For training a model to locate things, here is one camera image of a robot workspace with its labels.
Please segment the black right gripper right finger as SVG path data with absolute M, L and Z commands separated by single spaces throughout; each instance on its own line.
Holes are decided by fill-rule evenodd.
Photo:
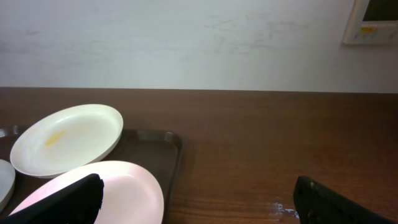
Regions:
M 306 176 L 298 177 L 293 198 L 301 224 L 394 224 Z

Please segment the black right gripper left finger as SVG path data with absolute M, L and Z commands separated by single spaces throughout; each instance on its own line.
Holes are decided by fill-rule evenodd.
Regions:
M 94 224 L 103 195 L 103 180 L 90 174 L 9 215 L 1 224 Z

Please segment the pink plate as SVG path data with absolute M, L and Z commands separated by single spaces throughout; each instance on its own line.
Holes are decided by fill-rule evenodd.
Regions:
M 64 187 L 90 175 L 104 182 L 103 203 L 95 224 L 161 224 L 162 189 L 145 168 L 124 161 L 102 161 L 66 172 L 31 193 L 11 213 L 15 214 Z

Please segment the cream plate with yellow stain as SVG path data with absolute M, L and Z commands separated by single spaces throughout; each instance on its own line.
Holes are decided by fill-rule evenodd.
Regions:
M 86 104 L 60 110 L 27 128 L 10 152 L 16 171 L 52 179 L 104 159 L 118 144 L 121 113 L 108 105 Z

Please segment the grey plate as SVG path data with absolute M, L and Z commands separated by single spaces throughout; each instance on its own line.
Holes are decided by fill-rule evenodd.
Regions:
M 15 186 L 16 172 L 8 161 L 2 159 L 0 163 L 0 169 L 0 210 L 2 212 L 12 197 Z

